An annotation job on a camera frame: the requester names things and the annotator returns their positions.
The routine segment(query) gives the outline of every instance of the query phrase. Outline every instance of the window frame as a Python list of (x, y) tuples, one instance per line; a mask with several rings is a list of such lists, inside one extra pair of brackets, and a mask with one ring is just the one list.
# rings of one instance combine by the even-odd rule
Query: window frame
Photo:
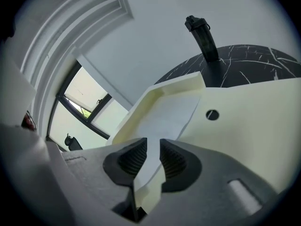
[(48, 121), (48, 128), (47, 128), (47, 136), (46, 138), (50, 138), (50, 128), (52, 124), (52, 120), (55, 114), (56, 106), (60, 102), (76, 119), (78, 119), (81, 123), (83, 123), (85, 126), (87, 126), (90, 130), (95, 132), (96, 134), (100, 135), (101, 137), (105, 139), (109, 139), (109, 135), (105, 133), (104, 131), (98, 129), (96, 126), (92, 124), (92, 120), (98, 115), (98, 113), (105, 107), (105, 105), (112, 99), (112, 96), (107, 93), (107, 95), (103, 98), (100, 99), (98, 105), (96, 108), (91, 111), (91, 114), (88, 118), (86, 118), (83, 114), (81, 114), (65, 97), (65, 92), (70, 85), (71, 81), (73, 78), (76, 76), (77, 72), (81, 69), (80, 63), (77, 61), (75, 65), (71, 68), (70, 72), (68, 75), (65, 77), (58, 93), (55, 96), (55, 101), (52, 106), (51, 112), (50, 112), (50, 117)]

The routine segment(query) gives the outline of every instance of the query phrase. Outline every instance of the dark marbled surface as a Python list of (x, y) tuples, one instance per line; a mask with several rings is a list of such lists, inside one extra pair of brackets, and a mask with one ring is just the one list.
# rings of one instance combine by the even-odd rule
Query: dark marbled surface
[(233, 87), (301, 77), (301, 63), (273, 48), (231, 45), (218, 48), (219, 60), (207, 63), (196, 55), (165, 74), (157, 83), (200, 71), (207, 87)]

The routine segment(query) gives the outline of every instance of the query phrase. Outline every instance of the window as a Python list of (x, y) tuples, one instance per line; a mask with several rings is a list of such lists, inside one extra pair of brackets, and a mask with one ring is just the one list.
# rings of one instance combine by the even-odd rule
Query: window
[(56, 95), (47, 138), (67, 151), (67, 134), (75, 137), (83, 149), (105, 146), (126, 114), (127, 110), (77, 62)]

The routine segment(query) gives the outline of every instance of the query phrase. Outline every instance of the screw hole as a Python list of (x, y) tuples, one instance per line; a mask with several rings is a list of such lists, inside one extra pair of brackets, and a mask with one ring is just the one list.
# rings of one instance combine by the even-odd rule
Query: screw hole
[(220, 117), (220, 114), (217, 110), (209, 110), (206, 113), (206, 118), (211, 121), (215, 121)]

